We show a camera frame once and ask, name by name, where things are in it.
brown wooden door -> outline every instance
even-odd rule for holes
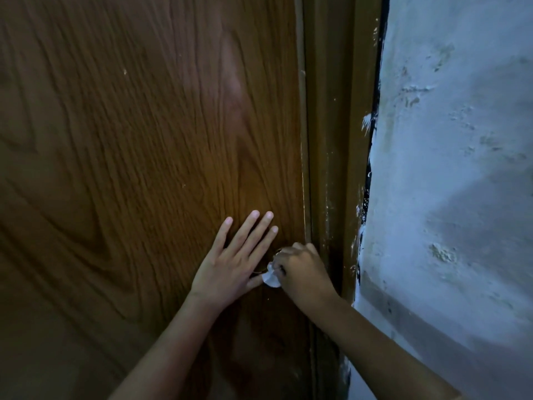
[[[294,0],[0,13],[0,397],[104,398],[226,216],[272,210],[273,249],[305,238]],[[221,315],[182,397],[310,398],[309,349],[262,286]]]

hand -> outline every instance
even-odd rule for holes
[[[250,275],[270,247],[278,228],[277,226],[270,228],[261,240],[274,217],[272,212],[267,212],[249,235],[258,217],[259,211],[253,211],[226,249],[224,243],[233,219],[228,217],[224,220],[213,247],[192,281],[190,295],[201,298],[220,312],[263,283],[261,275],[253,278],[250,278]]]
[[[337,298],[324,263],[315,246],[295,242],[275,257],[273,267],[283,290],[309,318],[325,308],[330,298]]]

forearm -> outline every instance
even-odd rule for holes
[[[337,343],[376,398],[455,399],[459,392],[379,331],[340,297],[310,313]]]
[[[111,399],[175,399],[218,313],[188,295],[169,326]]]

peeling paint wall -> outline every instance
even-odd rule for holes
[[[391,0],[380,76],[355,307],[467,397],[529,398],[533,0]]]

white tissue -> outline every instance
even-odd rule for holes
[[[274,275],[274,268],[272,267],[272,262],[269,262],[266,269],[267,271],[264,274],[261,274],[263,282],[271,288],[279,288],[281,286],[281,283],[279,282],[278,277]]]

